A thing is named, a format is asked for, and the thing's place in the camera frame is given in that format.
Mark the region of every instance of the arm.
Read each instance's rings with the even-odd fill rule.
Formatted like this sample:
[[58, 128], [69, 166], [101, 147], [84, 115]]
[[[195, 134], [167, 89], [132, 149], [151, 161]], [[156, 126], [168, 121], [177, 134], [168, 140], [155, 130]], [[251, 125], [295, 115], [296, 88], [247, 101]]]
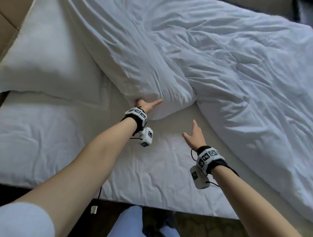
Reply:
[[[183, 133], [194, 150], [206, 145], [201, 129], [193, 121], [192, 136]], [[251, 237], [301, 237], [298, 231], [260, 194], [224, 166], [211, 171], [230, 205]]]
[[[138, 106], [148, 113], [162, 100]], [[101, 185], [110, 176], [115, 161], [137, 128], [126, 118], [91, 141], [63, 170], [15, 202], [42, 207], [51, 217], [55, 236], [67, 236]]]

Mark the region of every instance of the dark floor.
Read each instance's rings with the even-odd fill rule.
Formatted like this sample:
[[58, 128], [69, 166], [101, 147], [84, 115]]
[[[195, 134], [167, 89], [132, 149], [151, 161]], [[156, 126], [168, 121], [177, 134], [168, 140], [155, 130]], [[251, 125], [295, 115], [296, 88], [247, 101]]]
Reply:
[[[14, 201], [29, 191], [29, 189], [0, 184], [0, 206]], [[110, 232], [119, 214], [130, 207], [130, 204], [101, 200], [97, 214], [90, 214], [90, 208], [95, 202], [96, 200], [92, 200], [88, 205], [69, 236], [105, 237]], [[153, 210], [155, 209], [147, 208], [143, 212], [144, 225], [153, 222], [153, 216], [151, 216]], [[239, 220], [176, 212], [175, 223], [181, 237], [248, 236]]]

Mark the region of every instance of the white pillow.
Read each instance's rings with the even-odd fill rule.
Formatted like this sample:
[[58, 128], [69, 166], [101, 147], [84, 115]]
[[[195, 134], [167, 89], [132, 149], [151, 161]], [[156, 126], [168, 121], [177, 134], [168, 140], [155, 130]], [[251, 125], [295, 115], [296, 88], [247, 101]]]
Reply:
[[100, 68], [131, 106], [163, 99], [149, 114], [161, 119], [190, 106], [195, 93], [181, 70], [160, 53], [121, 1], [67, 0], [72, 22]]
[[35, 0], [0, 63], [0, 92], [44, 92], [99, 105], [101, 70], [70, 24], [61, 0]]

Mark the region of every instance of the light blue pants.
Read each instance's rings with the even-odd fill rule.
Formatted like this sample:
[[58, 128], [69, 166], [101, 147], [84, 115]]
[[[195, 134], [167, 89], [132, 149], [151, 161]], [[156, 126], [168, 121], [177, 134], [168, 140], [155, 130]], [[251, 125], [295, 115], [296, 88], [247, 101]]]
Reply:
[[[145, 237], [142, 227], [142, 208], [131, 206], [120, 214], [108, 237]], [[162, 227], [160, 231], [166, 237], [180, 237], [176, 229], [168, 226]]]

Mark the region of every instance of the white duvet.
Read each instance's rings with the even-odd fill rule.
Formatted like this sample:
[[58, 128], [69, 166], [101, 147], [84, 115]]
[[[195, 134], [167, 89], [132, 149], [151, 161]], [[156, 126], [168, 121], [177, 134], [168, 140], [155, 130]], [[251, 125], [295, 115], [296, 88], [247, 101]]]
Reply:
[[164, 98], [170, 109], [158, 119], [189, 106], [192, 88], [230, 149], [313, 221], [310, 27], [216, 0], [67, 2], [85, 46], [130, 103]]

